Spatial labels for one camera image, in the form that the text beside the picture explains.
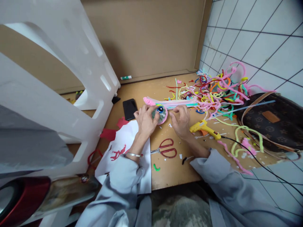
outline hand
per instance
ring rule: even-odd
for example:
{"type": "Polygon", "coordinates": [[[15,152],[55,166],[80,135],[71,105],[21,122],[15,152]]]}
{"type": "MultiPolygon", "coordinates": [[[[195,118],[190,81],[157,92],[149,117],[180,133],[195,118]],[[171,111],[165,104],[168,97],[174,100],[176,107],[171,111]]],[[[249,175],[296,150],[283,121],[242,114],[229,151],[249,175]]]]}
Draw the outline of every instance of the hand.
{"type": "Polygon", "coordinates": [[[138,111],[134,112],[139,126],[138,133],[146,137],[146,139],[151,136],[158,124],[160,118],[158,111],[155,114],[155,118],[152,118],[152,112],[157,108],[158,106],[143,105],[138,111]]]}
{"type": "Polygon", "coordinates": [[[179,105],[173,109],[175,113],[180,113],[179,119],[170,112],[172,126],[177,134],[182,140],[187,140],[192,134],[189,131],[189,111],[187,110],[186,105],[179,105]]]}

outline monogram handbag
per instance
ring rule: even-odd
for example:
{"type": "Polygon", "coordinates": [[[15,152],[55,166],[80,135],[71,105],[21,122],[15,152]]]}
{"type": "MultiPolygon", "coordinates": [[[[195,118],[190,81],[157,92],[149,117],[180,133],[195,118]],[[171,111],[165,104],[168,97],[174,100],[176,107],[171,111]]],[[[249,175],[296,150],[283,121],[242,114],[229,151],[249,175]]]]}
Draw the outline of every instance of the monogram handbag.
{"type": "MultiPolygon", "coordinates": [[[[248,126],[262,134],[264,151],[269,155],[287,160],[285,152],[294,152],[301,158],[303,150],[303,108],[278,93],[259,93],[249,97],[244,105],[275,100],[273,103],[249,107],[235,112],[239,125],[248,126]]],[[[259,146],[258,136],[242,131],[259,146]]]]}

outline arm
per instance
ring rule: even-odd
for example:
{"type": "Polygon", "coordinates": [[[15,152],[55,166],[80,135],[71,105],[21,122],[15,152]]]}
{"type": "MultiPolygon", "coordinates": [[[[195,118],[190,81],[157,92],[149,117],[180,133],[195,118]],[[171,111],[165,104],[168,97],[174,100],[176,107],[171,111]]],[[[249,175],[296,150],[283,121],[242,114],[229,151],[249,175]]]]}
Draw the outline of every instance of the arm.
{"type": "MultiPolygon", "coordinates": [[[[152,119],[156,107],[144,105],[134,115],[139,131],[128,153],[142,153],[143,147],[156,128],[159,114],[152,119]]],[[[131,155],[120,156],[115,167],[110,171],[94,202],[91,202],[80,216],[79,226],[115,226],[118,222],[127,221],[127,226],[134,226],[137,218],[138,183],[144,174],[138,166],[139,158],[131,155]]]]}
{"type": "Polygon", "coordinates": [[[176,134],[188,143],[197,157],[190,164],[210,185],[219,200],[226,204],[226,209],[231,213],[235,211],[242,214],[259,226],[280,226],[283,222],[292,224],[282,212],[271,206],[255,187],[234,171],[217,150],[208,151],[197,142],[189,132],[189,112],[186,106],[177,106],[173,111],[180,113],[177,119],[170,112],[176,134]]]}

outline desk surface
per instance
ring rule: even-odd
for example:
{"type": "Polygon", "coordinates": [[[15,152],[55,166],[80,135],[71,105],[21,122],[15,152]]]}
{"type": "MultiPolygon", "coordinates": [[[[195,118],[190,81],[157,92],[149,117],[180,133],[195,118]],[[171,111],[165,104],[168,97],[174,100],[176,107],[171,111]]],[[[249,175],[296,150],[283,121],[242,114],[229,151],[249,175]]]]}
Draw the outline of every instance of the desk surface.
{"type": "MultiPolygon", "coordinates": [[[[118,126],[116,126],[118,119],[124,116],[123,111],[123,105],[122,102],[131,98],[134,98],[136,100],[138,108],[140,108],[143,104],[143,97],[149,96],[150,98],[156,99],[156,100],[164,100],[164,98],[168,98],[169,96],[172,98],[172,92],[169,92],[170,89],[166,86],[174,87],[175,84],[175,78],[178,80],[181,80],[182,82],[185,82],[187,85],[193,85],[193,82],[189,82],[191,80],[196,80],[198,77],[195,73],[191,74],[185,74],[185,75],[179,75],[176,77],[166,77],[166,78],[159,78],[159,79],[153,79],[153,80],[147,80],[132,84],[124,84],[121,85],[121,88],[118,90],[118,97],[121,98],[119,102],[117,102],[110,113],[110,116],[106,122],[105,128],[109,129],[119,129],[118,126]]],[[[199,114],[195,110],[190,111],[190,126],[195,124],[196,122],[202,120],[204,118],[205,114],[199,114]]],[[[231,120],[225,120],[226,123],[237,123],[236,119],[233,121],[231,120]]],[[[152,190],[171,187],[179,184],[189,183],[198,181],[201,179],[200,175],[196,173],[196,171],[191,167],[189,164],[190,161],[186,161],[184,165],[182,165],[182,159],[185,157],[192,156],[192,153],[190,149],[188,148],[187,144],[183,142],[181,139],[177,137],[177,135],[174,132],[173,128],[169,127],[169,124],[171,123],[171,119],[168,116],[166,122],[161,126],[156,127],[156,130],[151,136],[151,149],[157,149],[160,143],[167,138],[171,138],[174,140],[174,148],[177,150],[177,156],[173,159],[164,159],[164,157],[161,154],[153,154],[151,156],[151,185],[152,190]],[[156,164],[157,168],[161,168],[160,171],[155,171],[153,164],[156,164]]],[[[226,133],[225,136],[230,137],[232,139],[235,139],[235,127],[227,126],[222,123],[218,123],[217,121],[210,120],[207,124],[210,128],[214,129],[215,131],[219,132],[220,134],[226,133]]],[[[202,136],[200,132],[196,132],[195,136],[202,136]]],[[[239,138],[241,140],[242,137],[245,137],[245,135],[242,132],[239,132],[239,138]]],[[[212,147],[219,151],[221,155],[223,155],[230,163],[231,166],[237,169],[237,165],[235,161],[228,157],[227,153],[224,151],[223,146],[218,144],[214,139],[211,139],[210,136],[202,137],[197,139],[198,142],[201,144],[201,146],[204,146],[206,148],[212,147]]],[[[228,139],[221,139],[222,142],[227,144],[228,149],[230,150],[232,147],[233,142],[228,139]]],[[[102,153],[106,151],[108,148],[109,142],[101,138],[99,140],[99,143],[97,145],[97,148],[100,149],[102,153]]],[[[254,160],[248,157],[248,155],[244,158],[242,158],[242,151],[239,152],[238,159],[241,163],[241,165],[246,169],[252,169],[253,167],[259,168],[260,165],[254,160]]],[[[92,158],[92,161],[95,160],[98,157],[97,155],[94,155],[92,158]]],[[[264,165],[271,165],[277,163],[278,159],[269,156],[266,153],[257,153],[257,158],[260,162],[264,162],[264,165]]]]}

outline green scrap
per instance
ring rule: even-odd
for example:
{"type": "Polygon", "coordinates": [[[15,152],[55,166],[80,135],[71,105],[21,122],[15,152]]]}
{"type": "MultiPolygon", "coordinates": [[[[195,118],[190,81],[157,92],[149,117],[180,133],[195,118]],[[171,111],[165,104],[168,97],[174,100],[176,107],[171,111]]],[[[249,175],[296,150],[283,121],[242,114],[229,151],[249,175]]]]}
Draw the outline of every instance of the green scrap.
{"type": "Polygon", "coordinates": [[[154,168],[155,168],[156,171],[159,171],[161,169],[161,168],[157,169],[156,164],[154,164],[154,168]]]}

